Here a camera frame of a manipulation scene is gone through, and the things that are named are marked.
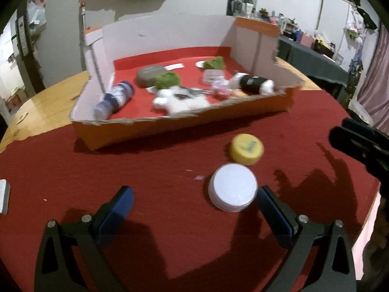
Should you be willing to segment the black white plush roll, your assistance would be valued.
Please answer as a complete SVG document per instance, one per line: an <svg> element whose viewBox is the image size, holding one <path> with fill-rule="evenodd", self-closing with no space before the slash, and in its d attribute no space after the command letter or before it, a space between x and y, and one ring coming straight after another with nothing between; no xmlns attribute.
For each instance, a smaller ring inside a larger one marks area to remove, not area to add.
<svg viewBox="0 0 389 292"><path fill-rule="evenodd" d="M274 93L274 81L246 73L236 73L228 82L230 89L241 90L248 95Z"/></svg>

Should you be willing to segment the yellow round tin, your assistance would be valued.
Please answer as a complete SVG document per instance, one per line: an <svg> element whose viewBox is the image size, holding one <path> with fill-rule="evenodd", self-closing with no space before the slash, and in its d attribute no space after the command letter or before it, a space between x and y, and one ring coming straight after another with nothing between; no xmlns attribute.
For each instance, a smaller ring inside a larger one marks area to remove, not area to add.
<svg viewBox="0 0 389 292"><path fill-rule="evenodd" d="M264 154L264 144L250 134L236 135L230 144L230 158L242 165L254 165Z"/></svg>

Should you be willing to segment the white round jar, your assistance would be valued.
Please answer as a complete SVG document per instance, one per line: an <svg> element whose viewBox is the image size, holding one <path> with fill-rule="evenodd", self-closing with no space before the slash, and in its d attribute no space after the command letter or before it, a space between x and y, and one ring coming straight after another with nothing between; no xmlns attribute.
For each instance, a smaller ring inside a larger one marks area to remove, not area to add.
<svg viewBox="0 0 389 292"><path fill-rule="evenodd" d="M218 168L208 184L208 195L213 205L229 213L246 209L257 191L255 174L248 167L235 163Z"/></svg>

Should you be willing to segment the dark blue ink bottle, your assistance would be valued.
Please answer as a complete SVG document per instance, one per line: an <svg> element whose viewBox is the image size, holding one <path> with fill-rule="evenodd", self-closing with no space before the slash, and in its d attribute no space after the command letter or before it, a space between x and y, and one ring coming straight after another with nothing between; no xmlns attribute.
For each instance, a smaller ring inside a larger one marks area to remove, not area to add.
<svg viewBox="0 0 389 292"><path fill-rule="evenodd" d="M94 118L98 121L108 120L133 98L134 87L128 81L122 81L111 88L101 102L94 108Z"/></svg>

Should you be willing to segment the small pink doll figurine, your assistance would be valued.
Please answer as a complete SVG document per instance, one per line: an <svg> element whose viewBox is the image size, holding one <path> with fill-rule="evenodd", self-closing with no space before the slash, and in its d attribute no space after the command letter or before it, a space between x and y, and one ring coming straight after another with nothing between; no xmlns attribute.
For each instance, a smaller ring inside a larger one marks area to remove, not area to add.
<svg viewBox="0 0 389 292"><path fill-rule="evenodd" d="M230 88L228 81L214 81L211 84L212 95L220 100L226 100L229 98L245 98L248 95L242 90Z"/></svg>

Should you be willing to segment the white fluffy bunny plush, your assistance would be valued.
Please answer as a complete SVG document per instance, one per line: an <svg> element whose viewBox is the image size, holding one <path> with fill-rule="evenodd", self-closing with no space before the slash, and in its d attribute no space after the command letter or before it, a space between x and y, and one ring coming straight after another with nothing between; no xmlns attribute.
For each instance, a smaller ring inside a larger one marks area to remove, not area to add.
<svg viewBox="0 0 389 292"><path fill-rule="evenodd" d="M152 107L154 110L163 110L168 115L186 113L210 107L207 95L209 90L172 86L156 92Z"/></svg>

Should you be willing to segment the green fuzzy scrunchie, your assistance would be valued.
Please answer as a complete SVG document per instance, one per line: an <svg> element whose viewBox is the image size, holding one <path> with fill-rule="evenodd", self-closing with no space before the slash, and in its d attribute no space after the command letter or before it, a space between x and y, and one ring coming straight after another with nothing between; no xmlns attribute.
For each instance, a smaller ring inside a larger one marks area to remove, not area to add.
<svg viewBox="0 0 389 292"><path fill-rule="evenodd" d="M173 86L179 86L181 84L181 78L177 73L167 72L156 77L155 87L158 90L168 89Z"/></svg>
<svg viewBox="0 0 389 292"><path fill-rule="evenodd" d="M212 59L205 60L202 64L203 69L222 70L225 69L225 63L222 56L213 57Z"/></svg>

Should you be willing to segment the grey eye shadow case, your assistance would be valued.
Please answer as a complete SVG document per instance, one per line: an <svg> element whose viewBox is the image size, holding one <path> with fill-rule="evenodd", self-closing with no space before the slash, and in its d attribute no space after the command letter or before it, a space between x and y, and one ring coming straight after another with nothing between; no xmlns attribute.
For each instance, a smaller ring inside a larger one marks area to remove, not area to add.
<svg viewBox="0 0 389 292"><path fill-rule="evenodd" d="M136 72L136 82L141 88L148 88L155 85L156 78L168 73L162 65L149 65Z"/></svg>

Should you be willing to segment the clear plastic small box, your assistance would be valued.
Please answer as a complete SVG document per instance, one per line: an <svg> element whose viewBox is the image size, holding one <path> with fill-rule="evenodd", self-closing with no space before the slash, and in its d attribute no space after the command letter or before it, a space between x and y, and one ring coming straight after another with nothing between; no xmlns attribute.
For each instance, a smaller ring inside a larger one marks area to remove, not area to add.
<svg viewBox="0 0 389 292"><path fill-rule="evenodd" d="M206 69L203 72L203 83L212 84L214 82L225 81L225 74L220 69Z"/></svg>

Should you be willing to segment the pink curtain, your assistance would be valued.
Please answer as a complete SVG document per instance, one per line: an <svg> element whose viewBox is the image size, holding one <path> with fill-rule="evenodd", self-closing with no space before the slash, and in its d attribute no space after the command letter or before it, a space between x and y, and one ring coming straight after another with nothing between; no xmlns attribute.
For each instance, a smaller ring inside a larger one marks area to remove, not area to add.
<svg viewBox="0 0 389 292"><path fill-rule="evenodd" d="M373 61L357 100L370 115L374 127L388 134L388 30L383 24Z"/></svg>

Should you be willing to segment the white square charger device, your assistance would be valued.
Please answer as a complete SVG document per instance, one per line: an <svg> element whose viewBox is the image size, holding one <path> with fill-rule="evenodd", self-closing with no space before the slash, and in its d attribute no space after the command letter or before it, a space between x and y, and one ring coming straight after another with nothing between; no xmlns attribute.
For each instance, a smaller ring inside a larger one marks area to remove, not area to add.
<svg viewBox="0 0 389 292"><path fill-rule="evenodd" d="M10 184L6 179L0 180L0 214L6 215L9 207Z"/></svg>

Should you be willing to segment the white wardrobe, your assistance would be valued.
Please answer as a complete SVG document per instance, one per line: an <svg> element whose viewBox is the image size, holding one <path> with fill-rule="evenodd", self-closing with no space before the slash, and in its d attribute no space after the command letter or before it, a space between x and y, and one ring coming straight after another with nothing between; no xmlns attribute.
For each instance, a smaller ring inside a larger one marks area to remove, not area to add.
<svg viewBox="0 0 389 292"><path fill-rule="evenodd" d="M331 58L347 71L354 60L362 39L363 19L352 0L322 0L317 33L333 47Z"/></svg>

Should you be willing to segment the small paper tag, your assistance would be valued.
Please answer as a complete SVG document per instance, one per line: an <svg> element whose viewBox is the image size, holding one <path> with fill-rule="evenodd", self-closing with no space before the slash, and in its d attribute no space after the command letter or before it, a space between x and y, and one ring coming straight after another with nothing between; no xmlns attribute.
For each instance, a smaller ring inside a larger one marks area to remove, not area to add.
<svg viewBox="0 0 389 292"><path fill-rule="evenodd" d="M21 114L21 116L19 117L18 121L17 121L17 124L20 124L21 122L24 121L24 119L26 119L26 117L29 115L29 112L26 112L26 113L23 113Z"/></svg>

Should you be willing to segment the mop pole with orange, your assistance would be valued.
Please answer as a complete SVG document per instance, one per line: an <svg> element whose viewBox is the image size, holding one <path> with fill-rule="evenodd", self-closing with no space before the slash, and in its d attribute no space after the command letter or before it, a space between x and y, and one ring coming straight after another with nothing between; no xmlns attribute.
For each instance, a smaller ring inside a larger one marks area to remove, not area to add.
<svg viewBox="0 0 389 292"><path fill-rule="evenodd" d="M86 30L85 19L86 3L81 2L79 8L79 29L80 29L80 61L82 70L86 71L86 61L84 56L84 31Z"/></svg>

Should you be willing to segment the black door frame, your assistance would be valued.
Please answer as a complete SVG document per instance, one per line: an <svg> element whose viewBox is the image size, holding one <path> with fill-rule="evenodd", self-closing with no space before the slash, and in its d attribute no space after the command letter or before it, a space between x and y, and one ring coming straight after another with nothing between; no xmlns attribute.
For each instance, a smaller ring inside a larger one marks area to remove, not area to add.
<svg viewBox="0 0 389 292"><path fill-rule="evenodd" d="M15 20L15 30L18 47L18 68L29 96L35 96L45 90L40 65L34 56L32 38L28 27L28 4L22 0Z"/></svg>

